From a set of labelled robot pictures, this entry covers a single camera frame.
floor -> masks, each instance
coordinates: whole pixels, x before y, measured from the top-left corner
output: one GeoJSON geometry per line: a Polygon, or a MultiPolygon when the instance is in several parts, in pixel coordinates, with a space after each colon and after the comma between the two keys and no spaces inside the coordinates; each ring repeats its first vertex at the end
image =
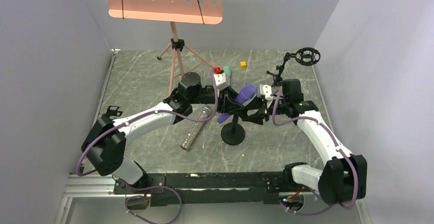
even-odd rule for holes
{"type": "MultiPolygon", "coordinates": [[[[100,113],[109,105],[121,106],[122,117],[149,109],[168,96],[171,57],[166,53],[157,60],[160,51],[119,51],[103,97],[100,113]]],[[[266,71],[276,72],[275,67],[283,61],[286,51],[277,50],[203,50],[198,51],[214,65],[231,67],[231,85],[239,91],[247,83],[271,84],[273,79],[266,71]],[[241,69],[240,62],[247,62],[241,69]]],[[[182,51],[184,69],[187,71],[200,60],[189,51],[182,51]]],[[[197,70],[202,77],[202,85],[212,84],[207,65],[197,70]]],[[[320,109],[324,120],[328,118],[324,110],[320,91],[312,67],[299,65],[290,60],[283,77],[301,81],[305,100],[312,100],[320,109]]],[[[191,117],[198,116],[202,105],[193,105],[191,117]]],[[[279,121],[288,119],[279,116],[279,121]]],[[[322,168],[319,158],[308,137],[295,125],[275,127],[272,122],[256,125],[242,122],[246,131],[245,140],[237,146],[223,143],[220,131],[223,124],[216,119],[207,122],[196,137],[189,151],[180,145],[192,126],[190,121],[182,121],[174,126],[154,130],[130,143],[125,156],[137,161],[147,172],[255,172],[282,170],[285,164],[306,162],[322,168]]]]}

pink music stand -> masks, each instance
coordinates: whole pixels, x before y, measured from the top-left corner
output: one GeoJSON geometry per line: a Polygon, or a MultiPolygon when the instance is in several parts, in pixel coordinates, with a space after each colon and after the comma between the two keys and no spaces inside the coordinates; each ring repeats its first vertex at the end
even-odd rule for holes
{"type": "Polygon", "coordinates": [[[203,56],[198,54],[184,40],[178,39],[175,22],[210,24],[215,25],[223,19],[223,0],[106,0],[108,13],[117,18],[135,18],[147,20],[169,21],[173,39],[161,52],[157,59],[161,59],[165,52],[172,46],[172,65],[170,69],[169,94],[173,88],[173,79],[184,75],[182,65],[181,50],[183,47],[196,55],[201,63],[190,71],[196,69],[201,64],[206,63],[210,67],[212,64],[203,56]],[[174,76],[176,59],[180,73],[174,76]]]}

black stand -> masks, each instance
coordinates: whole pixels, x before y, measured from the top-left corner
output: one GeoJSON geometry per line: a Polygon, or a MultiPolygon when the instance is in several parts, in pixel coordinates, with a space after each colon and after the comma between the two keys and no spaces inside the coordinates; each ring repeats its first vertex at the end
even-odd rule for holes
{"type": "Polygon", "coordinates": [[[232,122],[226,124],[220,133],[222,140],[231,146],[236,146],[243,142],[246,137],[244,128],[238,124],[238,115],[233,115],[232,122]]]}

tabletop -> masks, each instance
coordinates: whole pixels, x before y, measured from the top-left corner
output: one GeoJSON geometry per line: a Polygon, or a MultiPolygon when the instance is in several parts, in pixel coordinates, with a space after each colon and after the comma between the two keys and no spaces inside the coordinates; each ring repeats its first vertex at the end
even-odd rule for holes
{"type": "MultiPolygon", "coordinates": [[[[247,83],[271,85],[273,78],[266,71],[276,73],[287,51],[279,50],[202,50],[197,51],[214,65],[231,67],[231,86],[239,91],[247,83]],[[242,69],[240,62],[247,68],[242,69]]],[[[109,105],[120,106],[122,117],[147,110],[168,96],[171,56],[166,53],[157,60],[160,51],[119,51],[103,96],[100,114],[109,105]]],[[[184,69],[196,66],[200,60],[184,50],[184,69]]],[[[211,85],[210,68],[202,65],[195,70],[202,85],[211,85]]],[[[287,62],[282,77],[297,78],[305,100],[312,100],[324,120],[329,120],[311,66],[302,66],[294,59],[287,62]]],[[[180,78],[174,81],[177,85],[180,78]]],[[[203,105],[192,105],[192,118],[197,118],[203,105]]],[[[278,121],[285,121],[284,115],[278,121]]],[[[148,173],[194,172],[257,172],[280,171],[285,164],[306,162],[321,169],[323,163],[308,137],[294,124],[275,127],[271,121],[264,125],[239,121],[246,131],[244,141],[237,146],[223,143],[220,132],[224,124],[217,118],[205,123],[189,151],[180,145],[193,122],[156,129],[127,145],[125,157],[139,163],[148,173]]]]}

purple object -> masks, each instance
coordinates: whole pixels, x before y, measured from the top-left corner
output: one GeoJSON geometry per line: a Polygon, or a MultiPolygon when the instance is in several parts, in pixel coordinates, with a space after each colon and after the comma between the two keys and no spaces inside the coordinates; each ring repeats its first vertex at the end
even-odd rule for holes
{"type": "MultiPolygon", "coordinates": [[[[244,104],[244,102],[250,100],[256,94],[255,85],[249,83],[241,88],[240,93],[235,98],[235,102],[238,104],[244,104]]],[[[217,118],[218,123],[223,123],[226,121],[231,115],[229,113],[223,113],[217,118]]]]}

